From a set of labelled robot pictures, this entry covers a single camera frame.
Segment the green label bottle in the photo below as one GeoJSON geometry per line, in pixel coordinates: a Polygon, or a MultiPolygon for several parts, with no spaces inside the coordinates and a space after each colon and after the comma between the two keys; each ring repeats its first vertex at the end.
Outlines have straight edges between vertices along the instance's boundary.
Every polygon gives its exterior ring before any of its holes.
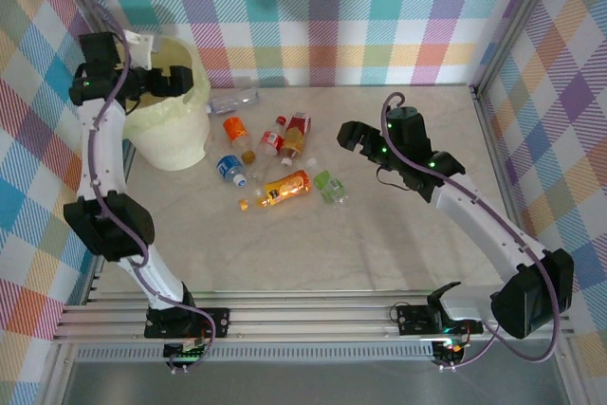
{"type": "Polygon", "coordinates": [[[347,202],[348,195],[344,185],[328,170],[322,170],[315,175],[313,181],[325,203],[342,205],[347,202]]]}

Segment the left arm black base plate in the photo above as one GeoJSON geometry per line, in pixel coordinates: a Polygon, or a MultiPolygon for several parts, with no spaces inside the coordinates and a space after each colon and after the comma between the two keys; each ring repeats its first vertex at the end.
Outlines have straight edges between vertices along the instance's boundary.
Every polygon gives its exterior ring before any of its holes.
{"type": "MultiPolygon", "coordinates": [[[[226,307],[201,308],[215,324],[215,337],[225,338],[230,324],[226,307]]],[[[171,307],[164,310],[148,308],[144,328],[145,339],[193,339],[212,334],[209,320],[200,313],[171,307]]]]}

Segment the orange label bottle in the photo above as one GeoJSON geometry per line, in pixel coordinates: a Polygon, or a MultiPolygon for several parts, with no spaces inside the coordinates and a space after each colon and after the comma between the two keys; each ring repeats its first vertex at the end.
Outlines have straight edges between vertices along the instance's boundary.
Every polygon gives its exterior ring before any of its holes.
{"type": "Polygon", "coordinates": [[[230,144],[242,150],[250,149],[248,129],[239,117],[229,117],[223,122],[223,128],[230,144]]]}

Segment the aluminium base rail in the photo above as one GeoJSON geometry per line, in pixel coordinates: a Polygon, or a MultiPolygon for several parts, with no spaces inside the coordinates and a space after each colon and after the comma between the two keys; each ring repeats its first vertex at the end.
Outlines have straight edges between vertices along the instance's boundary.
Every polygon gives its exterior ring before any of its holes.
{"type": "MultiPolygon", "coordinates": [[[[230,309],[227,342],[396,341],[396,303],[426,297],[395,291],[197,292],[200,307],[230,309]]],[[[86,304],[67,306],[57,343],[145,342],[148,301],[138,292],[94,292],[86,304]]]]}

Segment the red label tea bottle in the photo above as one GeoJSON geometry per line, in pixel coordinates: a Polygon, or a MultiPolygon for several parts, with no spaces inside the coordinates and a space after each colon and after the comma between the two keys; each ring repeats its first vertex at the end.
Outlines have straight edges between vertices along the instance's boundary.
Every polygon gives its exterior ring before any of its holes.
{"type": "Polygon", "coordinates": [[[291,116],[280,149],[282,159],[289,157],[294,161],[302,154],[310,127],[311,117],[308,114],[296,112],[291,116]]]}

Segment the pale yellow bin liner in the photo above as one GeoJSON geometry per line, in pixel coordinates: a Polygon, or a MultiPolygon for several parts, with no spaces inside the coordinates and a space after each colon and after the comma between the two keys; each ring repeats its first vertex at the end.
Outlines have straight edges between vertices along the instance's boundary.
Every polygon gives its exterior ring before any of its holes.
{"type": "Polygon", "coordinates": [[[193,72],[193,88],[178,97],[141,96],[140,104],[128,116],[135,123],[162,123],[180,119],[203,108],[210,93],[210,82],[200,58],[192,45],[171,36],[155,36],[152,68],[160,68],[170,77],[171,65],[184,65],[193,72]]]}

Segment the clear water bottle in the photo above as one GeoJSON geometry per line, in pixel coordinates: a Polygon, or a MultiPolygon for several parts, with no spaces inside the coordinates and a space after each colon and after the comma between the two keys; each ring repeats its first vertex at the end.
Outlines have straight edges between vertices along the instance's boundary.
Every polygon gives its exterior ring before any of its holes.
{"type": "Polygon", "coordinates": [[[259,91],[257,88],[252,87],[211,98],[206,104],[206,112],[210,115],[220,116],[259,102],[259,91]]]}

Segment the red label cola bottle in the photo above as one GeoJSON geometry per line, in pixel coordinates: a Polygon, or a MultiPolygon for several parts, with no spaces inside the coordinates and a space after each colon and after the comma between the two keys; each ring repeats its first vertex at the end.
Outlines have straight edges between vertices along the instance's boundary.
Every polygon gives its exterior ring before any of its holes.
{"type": "Polygon", "coordinates": [[[276,162],[284,142],[285,123],[286,118],[278,116],[273,124],[262,134],[254,150],[255,160],[250,165],[249,176],[257,183],[262,183],[267,177],[270,168],[276,162]]]}

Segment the cream plastic bin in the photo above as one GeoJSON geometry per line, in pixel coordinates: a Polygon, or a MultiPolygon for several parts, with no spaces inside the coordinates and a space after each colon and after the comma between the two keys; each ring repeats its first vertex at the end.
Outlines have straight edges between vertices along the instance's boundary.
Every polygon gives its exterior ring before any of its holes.
{"type": "Polygon", "coordinates": [[[123,137],[159,170],[189,168],[205,156],[204,144],[210,132],[207,102],[201,110],[186,117],[157,124],[133,124],[127,116],[123,137]]]}

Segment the blue label bottle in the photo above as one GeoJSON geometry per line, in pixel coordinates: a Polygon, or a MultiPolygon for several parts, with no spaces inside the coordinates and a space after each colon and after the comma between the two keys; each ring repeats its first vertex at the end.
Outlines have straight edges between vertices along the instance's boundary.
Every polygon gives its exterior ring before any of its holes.
{"type": "Polygon", "coordinates": [[[224,155],[216,164],[216,170],[223,180],[242,188],[247,184],[243,165],[235,155],[224,155]]]}

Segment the plaid cloth backdrop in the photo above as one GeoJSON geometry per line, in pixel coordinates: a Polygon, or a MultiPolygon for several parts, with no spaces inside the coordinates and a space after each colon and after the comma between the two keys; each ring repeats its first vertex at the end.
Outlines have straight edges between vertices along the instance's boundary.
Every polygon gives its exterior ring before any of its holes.
{"type": "Polygon", "coordinates": [[[520,0],[98,0],[193,45],[215,87],[470,83],[520,0]]]}
{"type": "Polygon", "coordinates": [[[75,0],[0,0],[0,393],[33,394],[91,255],[63,218],[81,167],[75,0]]]}
{"type": "Polygon", "coordinates": [[[570,319],[607,405],[607,0],[538,0],[487,113],[524,227],[574,259],[570,319]]]}

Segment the orange juice bottle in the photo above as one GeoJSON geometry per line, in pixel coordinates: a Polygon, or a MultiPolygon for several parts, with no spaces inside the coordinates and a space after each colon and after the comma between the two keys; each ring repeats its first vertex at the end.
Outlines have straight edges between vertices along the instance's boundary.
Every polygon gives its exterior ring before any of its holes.
{"type": "Polygon", "coordinates": [[[311,187],[307,172],[299,170],[267,184],[256,184],[247,197],[239,200],[239,208],[243,212],[253,208],[269,208],[287,199],[309,193],[311,187]]]}

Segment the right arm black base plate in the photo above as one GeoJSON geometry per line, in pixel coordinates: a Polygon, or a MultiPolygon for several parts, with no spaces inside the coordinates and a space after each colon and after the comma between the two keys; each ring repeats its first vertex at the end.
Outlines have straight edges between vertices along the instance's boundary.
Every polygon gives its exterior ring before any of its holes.
{"type": "Polygon", "coordinates": [[[484,332],[481,322],[451,320],[445,312],[429,305],[399,305],[395,310],[400,336],[480,335],[484,332]]]}

